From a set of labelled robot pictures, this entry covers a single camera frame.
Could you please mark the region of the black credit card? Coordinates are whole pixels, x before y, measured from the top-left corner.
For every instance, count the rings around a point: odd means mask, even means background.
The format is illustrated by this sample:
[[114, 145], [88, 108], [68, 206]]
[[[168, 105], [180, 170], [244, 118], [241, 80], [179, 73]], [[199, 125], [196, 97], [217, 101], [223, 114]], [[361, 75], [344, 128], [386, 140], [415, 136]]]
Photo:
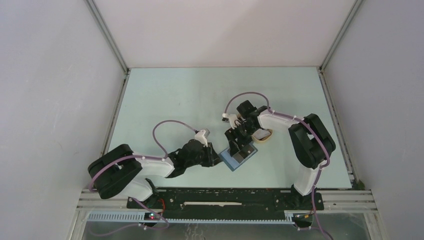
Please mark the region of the black credit card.
[[236, 153], [232, 158], [238, 165], [242, 165], [250, 157], [257, 153], [257, 148], [253, 144], [245, 145], [240, 152]]

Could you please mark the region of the blue leather card holder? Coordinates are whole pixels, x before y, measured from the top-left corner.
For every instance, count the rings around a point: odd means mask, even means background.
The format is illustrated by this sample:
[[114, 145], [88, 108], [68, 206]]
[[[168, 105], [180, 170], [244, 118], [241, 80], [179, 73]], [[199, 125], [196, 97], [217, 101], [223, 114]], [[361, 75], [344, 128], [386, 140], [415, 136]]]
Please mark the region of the blue leather card holder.
[[252, 143], [249, 143], [233, 155], [231, 155], [230, 148], [228, 147], [220, 152], [218, 156], [226, 164], [226, 166], [234, 172], [257, 152], [258, 149]]

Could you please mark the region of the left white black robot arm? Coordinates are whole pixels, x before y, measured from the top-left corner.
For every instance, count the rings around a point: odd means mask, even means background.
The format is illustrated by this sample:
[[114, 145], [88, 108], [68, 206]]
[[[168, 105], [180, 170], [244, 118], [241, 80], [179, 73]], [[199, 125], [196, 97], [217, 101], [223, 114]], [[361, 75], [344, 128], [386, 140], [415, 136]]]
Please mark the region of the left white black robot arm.
[[117, 195], [134, 197], [145, 208], [153, 208], [158, 194], [151, 177], [176, 178], [188, 168], [210, 168], [221, 163], [212, 143], [191, 139], [166, 157], [137, 155], [128, 144], [121, 144], [92, 162], [87, 170], [88, 188], [101, 199]]

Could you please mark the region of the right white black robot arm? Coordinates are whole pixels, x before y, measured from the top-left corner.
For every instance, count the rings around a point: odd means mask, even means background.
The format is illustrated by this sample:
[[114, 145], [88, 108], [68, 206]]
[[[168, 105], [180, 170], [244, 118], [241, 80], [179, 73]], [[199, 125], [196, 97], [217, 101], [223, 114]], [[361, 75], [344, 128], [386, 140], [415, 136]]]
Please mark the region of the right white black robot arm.
[[269, 106], [255, 107], [250, 101], [242, 102], [237, 114], [224, 112], [222, 120], [230, 124], [225, 131], [229, 147], [221, 152], [227, 166], [235, 171], [256, 153], [253, 136], [259, 130], [288, 132], [295, 156], [300, 162], [297, 178], [292, 185], [291, 204], [304, 209], [311, 202], [322, 168], [329, 164], [336, 144], [323, 122], [316, 114], [304, 118], [273, 111]]

